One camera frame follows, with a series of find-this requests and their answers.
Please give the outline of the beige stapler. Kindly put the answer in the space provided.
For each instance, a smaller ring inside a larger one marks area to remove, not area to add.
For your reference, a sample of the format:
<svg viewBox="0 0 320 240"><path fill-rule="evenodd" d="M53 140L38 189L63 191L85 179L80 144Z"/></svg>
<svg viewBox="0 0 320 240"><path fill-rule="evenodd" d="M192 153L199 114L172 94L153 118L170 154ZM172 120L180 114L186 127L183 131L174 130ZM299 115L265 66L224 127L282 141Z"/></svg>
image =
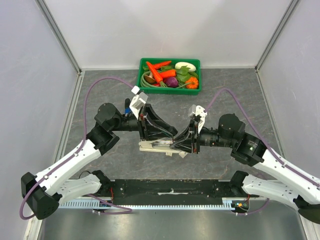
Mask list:
<svg viewBox="0 0 320 240"><path fill-rule="evenodd" d="M141 152L177 153L176 150L170 148L172 143L170 140L141 140L138 145Z"/></svg>

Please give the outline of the blue stapler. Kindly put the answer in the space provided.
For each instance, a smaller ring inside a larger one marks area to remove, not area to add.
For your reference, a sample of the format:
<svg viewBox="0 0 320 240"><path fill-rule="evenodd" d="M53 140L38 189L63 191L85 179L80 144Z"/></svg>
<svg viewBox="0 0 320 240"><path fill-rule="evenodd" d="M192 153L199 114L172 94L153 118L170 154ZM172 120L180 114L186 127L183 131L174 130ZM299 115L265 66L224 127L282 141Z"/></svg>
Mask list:
<svg viewBox="0 0 320 240"><path fill-rule="evenodd" d="M130 109L130 104L131 104L131 100L129 98L126 98L125 102L124 102L124 116L125 117L130 116L130 114L132 112Z"/></svg>

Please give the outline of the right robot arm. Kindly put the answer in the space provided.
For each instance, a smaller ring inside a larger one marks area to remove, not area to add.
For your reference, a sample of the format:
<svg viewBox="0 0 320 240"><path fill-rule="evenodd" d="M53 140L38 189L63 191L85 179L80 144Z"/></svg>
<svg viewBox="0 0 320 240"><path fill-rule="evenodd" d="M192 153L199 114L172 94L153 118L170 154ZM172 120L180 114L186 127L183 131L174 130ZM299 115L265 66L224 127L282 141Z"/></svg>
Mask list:
<svg viewBox="0 0 320 240"><path fill-rule="evenodd" d="M277 182L263 180L244 171L237 171L229 182L235 197L243 194L265 197L298 211L305 219L320 222L320 180L292 164L261 139L245 132L245 123L235 114L219 118L218 128L199 127L193 117L189 126L173 140L170 148L197 154L200 147L231 149L237 162L253 167L274 177Z"/></svg>

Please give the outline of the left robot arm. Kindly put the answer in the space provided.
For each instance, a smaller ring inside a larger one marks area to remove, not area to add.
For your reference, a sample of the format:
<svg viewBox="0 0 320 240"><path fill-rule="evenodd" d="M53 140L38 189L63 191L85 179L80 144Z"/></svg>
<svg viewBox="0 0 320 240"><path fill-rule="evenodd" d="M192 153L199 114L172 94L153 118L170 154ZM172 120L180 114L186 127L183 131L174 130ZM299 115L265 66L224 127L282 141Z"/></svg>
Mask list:
<svg viewBox="0 0 320 240"><path fill-rule="evenodd" d="M101 170L78 180L68 180L116 145L120 138L115 132L139 132L141 140L148 141L173 138L178 133L149 103L138 109L128 107L125 113L112 103L104 103L94 119L92 130L85 132L83 140L68 154L35 175L27 172L21 177L22 204L28 205L37 219L49 217L60 205L78 197L93 194L103 197L112 192L111 180Z"/></svg>

